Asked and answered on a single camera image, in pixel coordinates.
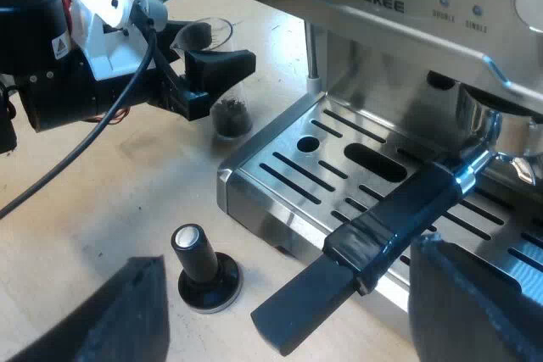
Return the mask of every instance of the espresso machine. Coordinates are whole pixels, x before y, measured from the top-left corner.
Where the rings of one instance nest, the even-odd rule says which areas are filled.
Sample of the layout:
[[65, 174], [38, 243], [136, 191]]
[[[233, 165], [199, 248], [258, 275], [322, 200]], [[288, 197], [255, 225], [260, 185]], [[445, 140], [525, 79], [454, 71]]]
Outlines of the espresso machine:
[[305, 21], [308, 90], [223, 163], [220, 207], [310, 268], [349, 270], [328, 300], [374, 289], [366, 305], [400, 331], [420, 234], [540, 307], [540, 0], [257, 1]]

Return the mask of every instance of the coffee grounds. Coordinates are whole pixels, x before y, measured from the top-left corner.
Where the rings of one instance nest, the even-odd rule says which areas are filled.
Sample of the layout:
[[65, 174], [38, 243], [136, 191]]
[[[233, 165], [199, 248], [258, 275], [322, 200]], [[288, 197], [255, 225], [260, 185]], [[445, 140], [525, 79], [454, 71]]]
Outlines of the coffee grounds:
[[239, 137], [253, 125], [245, 103], [236, 99], [223, 99], [213, 107], [213, 123], [217, 133], [224, 137]]

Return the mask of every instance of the stainless steel drip tray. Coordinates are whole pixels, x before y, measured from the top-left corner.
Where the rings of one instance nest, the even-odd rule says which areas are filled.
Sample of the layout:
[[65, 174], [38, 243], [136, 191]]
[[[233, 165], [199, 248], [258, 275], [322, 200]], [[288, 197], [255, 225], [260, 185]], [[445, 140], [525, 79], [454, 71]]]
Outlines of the stainless steel drip tray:
[[[271, 245], [311, 262], [324, 238], [412, 175], [434, 152], [323, 97], [298, 106], [249, 142], [230, 168], [227, 212]], [[266, 134], [273, 138], [266, 140]], [[251, 151], [251, 143], [261, 146]], [[438, 231], [543, 304], [543, 220], [538, 204], [484, 178], [466, 200], [439, 218]], [[409, 250], [378, 287], [406, 310]]]

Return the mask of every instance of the stainless steel body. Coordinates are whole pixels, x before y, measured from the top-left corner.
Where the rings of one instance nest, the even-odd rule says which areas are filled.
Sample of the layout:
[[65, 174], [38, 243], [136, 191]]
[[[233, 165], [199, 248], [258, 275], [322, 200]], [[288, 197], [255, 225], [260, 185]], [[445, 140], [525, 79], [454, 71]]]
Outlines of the stainless steel body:
[[[526, 12], [537, 0], [259, 1], [307, 21], [310, 77], [318, 75], [325, 92], [308, 93], [221, 166], [218, 203], [305, 262], [327, 234], [401, 184], [405, 177], [387, 176], [387, 163], [409, 176], [482, 129], [488, 107], [466, 98], [462, 84], [543, 114], [543, 36]], [[430, 71], [455, 81], [430, 85]], [[542, 178], [534, 152], [541, 139], [531, 122], [518, 122], [518, 131], [515, 123], [496, 146], [510, 154], [428, 233], [437, 230], [543, 304], [543, 188], [529, 185]], [[353, 143], [377, 155], [360, 166], [345, 154]], [[408, 277], [407, 250], [373, 295], [397, 306], [375, 300], [396, 328], [407, 327]]]

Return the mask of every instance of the small glass cup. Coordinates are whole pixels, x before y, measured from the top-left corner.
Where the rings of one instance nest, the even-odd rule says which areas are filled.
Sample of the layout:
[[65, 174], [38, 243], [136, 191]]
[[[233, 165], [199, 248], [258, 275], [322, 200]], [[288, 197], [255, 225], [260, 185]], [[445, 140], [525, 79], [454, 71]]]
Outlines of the small glass cup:
[[[181, 58], [186, 51], [231, 52], [235, 50], [233, 25], [224, 19], [207, 18], [183, 27], [171, 44]], [[253, 120], [243, 83], [226, 91], [211, 107], [217, 135], [226, 139], [241, 137], [251, 130]]]

